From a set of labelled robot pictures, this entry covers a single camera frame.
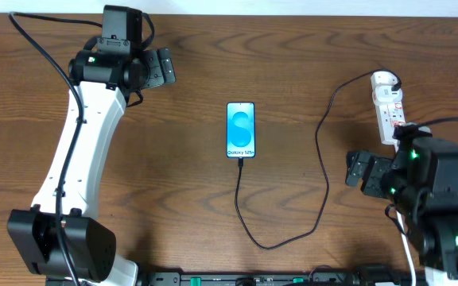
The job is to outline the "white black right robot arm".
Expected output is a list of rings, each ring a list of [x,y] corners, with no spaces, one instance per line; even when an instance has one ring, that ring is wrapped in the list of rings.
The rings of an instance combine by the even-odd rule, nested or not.
[[[347,154],[348,186],[387,199],[405,218],[403,234],[418,253],[430,285],[458,285],[458,145],[408,137],[393,158]]]

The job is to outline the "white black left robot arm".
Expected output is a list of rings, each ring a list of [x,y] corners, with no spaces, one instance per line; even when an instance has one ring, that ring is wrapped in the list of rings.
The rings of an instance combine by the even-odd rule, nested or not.
[[[27,210],[12,210],[7,230],[27,269],[49,285],[139,285],[138,264],[116,252],[115,234],[98,222],[108,149],[130,96],[174,83],[167,48],[151,48],[148,14],[105,6],[102,32],[60,76],[68,113],[48,175]]]

